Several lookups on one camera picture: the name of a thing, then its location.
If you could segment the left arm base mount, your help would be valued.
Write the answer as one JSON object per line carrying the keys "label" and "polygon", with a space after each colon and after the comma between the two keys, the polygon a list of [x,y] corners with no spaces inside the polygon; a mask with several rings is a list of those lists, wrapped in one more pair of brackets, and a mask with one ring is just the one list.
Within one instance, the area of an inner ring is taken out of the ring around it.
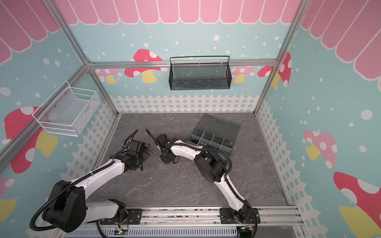
{"label": "left arm base mount", "polygon": [[125,212],[117,214],[115,218],[103,219],[101,225],[139,225],[142,218],[142,209],[126,209]]}

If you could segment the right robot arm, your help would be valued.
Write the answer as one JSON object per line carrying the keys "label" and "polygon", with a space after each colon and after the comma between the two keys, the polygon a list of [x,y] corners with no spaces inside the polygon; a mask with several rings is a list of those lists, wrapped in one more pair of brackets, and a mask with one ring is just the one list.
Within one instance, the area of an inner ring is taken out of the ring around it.
{"label": "right robot arm", "polygon": [[148,129],[145,131],[161,151],[160,159],[165,164],[174,163],[177,157],[184,157],[195,163],[201,175],[215,184],[227,200],[229,218],[241,224],[261,222],[258,211],[239,194],[231,182],[229,174],[232,161],[227,154],[210,145],[193,146],[177,138],[169,139],[165,134],[154,137]]}

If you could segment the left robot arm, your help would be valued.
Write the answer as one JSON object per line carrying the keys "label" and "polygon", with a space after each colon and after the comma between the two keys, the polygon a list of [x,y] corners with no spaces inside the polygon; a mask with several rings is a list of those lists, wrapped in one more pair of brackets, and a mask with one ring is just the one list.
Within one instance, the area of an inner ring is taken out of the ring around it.
{"label": "left robot arm", "polygon": [[87,199],[113,178],[143,169],[143,163],[152,154],[150,144],[135,140],[134,136],[130,134],[121,150],[111,154],[101,167],[72,181],[57,182],[48,201],[31,218],[29,228],[37,232],[60,229],[70,233],[83,224],[104,219],[117,224],[126,222],[129,214],[124,202],[113,198],[103,202]]}

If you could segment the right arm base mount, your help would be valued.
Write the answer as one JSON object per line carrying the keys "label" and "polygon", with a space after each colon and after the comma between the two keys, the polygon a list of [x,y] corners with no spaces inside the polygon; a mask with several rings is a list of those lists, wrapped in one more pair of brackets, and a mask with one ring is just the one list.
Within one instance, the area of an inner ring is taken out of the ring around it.
{"label": "right arm base mount", "polygon": [[230,207],[220,208],[221,224],[260,224],[261,219],[257,208],[244,207],[235,211]]}

